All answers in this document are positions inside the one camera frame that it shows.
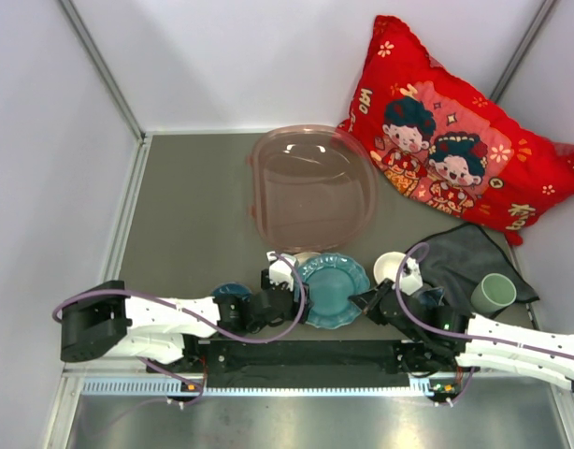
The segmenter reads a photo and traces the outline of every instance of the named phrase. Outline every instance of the red pillow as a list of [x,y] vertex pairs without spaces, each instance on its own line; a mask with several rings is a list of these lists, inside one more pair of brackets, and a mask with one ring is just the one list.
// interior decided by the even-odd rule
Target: red pillow
[[396,17],[376,18],[340,127],[402,195],[503,231],[512,244],[522,243],[520,229],[574,195],[574,146],[520,127],[447,72]]

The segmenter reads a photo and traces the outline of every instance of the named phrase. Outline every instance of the transparent plastic lid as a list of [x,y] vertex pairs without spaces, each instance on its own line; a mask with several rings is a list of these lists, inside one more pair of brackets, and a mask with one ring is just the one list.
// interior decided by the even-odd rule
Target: transparent plastic lid
[[254,216],[262,238],[287,253],[351,240],[376,206],[377,174],[362,144],[323,125],[279,128],[251,155]]

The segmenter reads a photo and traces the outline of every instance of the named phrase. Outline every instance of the cartoon girl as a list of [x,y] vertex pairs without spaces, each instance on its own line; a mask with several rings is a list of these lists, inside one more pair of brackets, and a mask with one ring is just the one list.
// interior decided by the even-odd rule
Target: cartoon girl
[[477,134],[447,133],[435,139],[428,167],[438,174],[429,190],[428,205],[460,216],[474,207],[469,188],[482,182],[488,148]]
[[375,146],[387,153],[384,157],[377,152],[370,155],[405,196],[409,196],[418,180],[426,176],[426,169],[417,155],[428,150],[436,127],[432,112],[410,96],[392,101],[384,111],[384,136],[375,139]]

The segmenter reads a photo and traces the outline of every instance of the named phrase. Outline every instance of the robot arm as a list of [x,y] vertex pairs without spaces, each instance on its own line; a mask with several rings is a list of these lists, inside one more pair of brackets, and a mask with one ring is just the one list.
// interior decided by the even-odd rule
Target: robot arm
[[[292,265],[295,259],[283,254]],[[183,335],[202,339],[216,329],[245,334],[295,317],[294,279],[290,267],[269,253],[262,272],[263,291],[250,297],[218,295],[199,299],[164,298],[164,304],[141,297],[104,294],[62,310],[61,359],[83,362],[107,356],[140,356],[169,364],[184,356]],[[92,291],[124,290],[123,281],[105,282]],[[301,322],[307,319],[307,305]],[[198,317],[184,313],[193,311]]]
[[574,391],[574,360],[548,355],[524,345],[551,352],[574,355],[574,335],[549,334],[518,326],[509,326],[474,315],[467,324],[468,335],[517,341],[518,346],[492,341],[470,340],[455,361],[460,367],[482,367],[534,377],[566,390]]
[[[284,256],[295,263],[292,256]],[[168,307],[139,297],[106,294],[71,303],[62,311],[61,359],[81,362],[104,355],[141,356],[167,365],[185,356],[184,335],[206,339],[216,333],[202,319],[237,334],[293,320],[298,295],[294,294],[291,269],[270,254],[268,261],[269,269],[262,272],[262,292],[247,298],[233,295],[167,298],[164,303]],[[422,285],[417,271],[408,270],[410,280],[403,282],[404,288],[409,284],[409,290],[406,288],[409,295],[403,294],[405,303],[416,318],[432,327],[490,340],[443,338],[419,328],[399,306],[391,281],[350,297],[350,301],[376,324],[395,326],[413,341],[422,343],[423,354],[430,354],[432,366],[440,363],[441,369],[454,365],[500,369],[574,392],[574,335],[508,326],[476,314],[463,315],[443,304],[427,304],[411,296],[411,290]],[[123,290],[124,283],[106,282],[94,288],[110,289]],[[301,323],[306,322],[310,307],[311,303],[306,305]],[[194,311],[199,318],[182,309]],[[493,339],[515,344],[499,344]]]

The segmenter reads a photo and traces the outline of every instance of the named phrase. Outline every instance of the dark gray towel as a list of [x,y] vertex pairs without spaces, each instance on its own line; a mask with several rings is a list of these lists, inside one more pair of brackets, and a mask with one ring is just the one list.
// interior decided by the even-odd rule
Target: dark gray towel
[[430,245],[428,256],[420,264],[423,280],[434,287],[444,287],[445,299],[451,306],[471,311],[472,292],[489,273],[511,279],[517,290],[516,302],[538,299],[537,292],[481,227],[462,224],[423,241]]

